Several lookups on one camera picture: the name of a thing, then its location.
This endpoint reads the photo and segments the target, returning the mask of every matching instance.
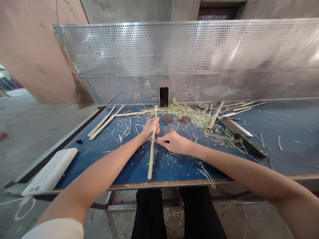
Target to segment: blue table surface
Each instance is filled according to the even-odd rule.
[[[243,127],[248,128],[254,134],[259,135],[259,133],[261,133],[264,143],[272,150],[272,152],[274,152],[274,154],[272,154],[267,150],[269,157],[266,159],[258,158],[253,152],[247,149],[249,154],[269,168],[269,159],[272,158],[271,162],[274,170],[284,175],[318,174],[319,169],[301,164],[319,167],[318,102],[319,101],[317,100],[269,101],[263,105],[256,106],[251,110],[236,115],[237,118],[240,118],[240,121],[237,121],[237,123],[243,124],[243,122],[246,121],[246,125],[243,125]],[[128,110],[131,110],[130,112],[137,112],[140,111],[140,108],[141,106],[127,106],[124,107],[119,114],[127,112]],[[106,151],[113,150],[137,136],[135,126],[137,130],[141,132],[143,127],[139,125],[144,125],[147,120],[145,116],[141,116],[140,118],[132,117],[131,134],[122,143],[119,143],[115,138],[118,139],[119,135],[121,135],[126,127],[130,125],[129,117],[126,117],[126,121],[125,117],[115,117],[112,122],[109,123],[108,128],[102,131],[94,140],[89,140],[87,136],[88,133],[109,113],[110,110],[111,107],[107,108],[71,143],[69,148],[77,148],[78,153],[58,182],[56,188],[63,189],[67,187],[90,165],[107,155],[108,153],[105,153]],[[273,115],[264,111],[288,115],[289,117]],[[177,122],[173,122],[171,125],[165,125],[163,123],[162,118],[168,115],[158,116],[160,117],[159,122],[161,128],[158,136],[169,133],[171,130],[176,130],[180,135],[193,142],[195,141],[195,137],[197,137],[197,143],[199,144],[253,161],[252,158],[241,153],[237,149],[220,146],[219,143],[214,141],[214,138],[206,138],[202,130],[195,128],[191,123],[187,125],[180,123],[177,128]],[[280,151],[279,149],[278,135],[280,135],[283,151]],[[76,143],[79,139],[83,141],[82,145]],[[251,140],[257,145],[262,146],[255,137],[252,137]],[[113,184],[206,179],[206,177],[198,170],[200,168],[197,163],[199,161],[198,159],[191,159],[192,157],[186,155],[172,155],[164,147],[155,143],[153,176],[151,180],[147,180],[150,149],[151,142],[145,143],[144,147],[139,147],[128,160]],[[203,163],[203,165],[211,178],[228,178],[227,175],[213,166],[206,163]]]

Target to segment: phone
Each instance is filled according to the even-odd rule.
[[[168,87],[160,87],[159,90],[159,105],[160,107],[167,107],[169,102],[169,89]]]

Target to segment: person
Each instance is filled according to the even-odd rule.
[[[149,119],[138,136],[86,169],[53,200],[23,239],[84,238],[83,223],[90,206],[105,193],[133,153],[152,138],[154,127],[158,134],[159,118]],[[211,164],[272,203],[296,239],[319,238],[319,199],[297,182],[255,162],[191,142],[175,131],[158,137],[157,143],[173,153]],[[185,238],[226,238],[206,187],[179,188],[179,192],[185,210]],[[132,238],[146,237],[167,237],[160,189],[137,192]]]

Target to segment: metal mesh screen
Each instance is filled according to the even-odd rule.
[[[319,19],[53,25],[98,105],[319,97]]]

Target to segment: forearm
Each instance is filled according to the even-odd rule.
[[[288,177],[252,161],[192,143],[189,155],[219,169],[268,201],[285,200],[310,192]]]
[[[85,199],[87,205],[91,206],[110,187],[142,143],[143,139],[137,136],[123,144],[91,165],[68,186],[67,190],[77,192],[78,195]]]
[[[83,223],[90,206],[110,187],[143,142],[139,135],[92,164],[54,199],[36,226],[63,217]]]

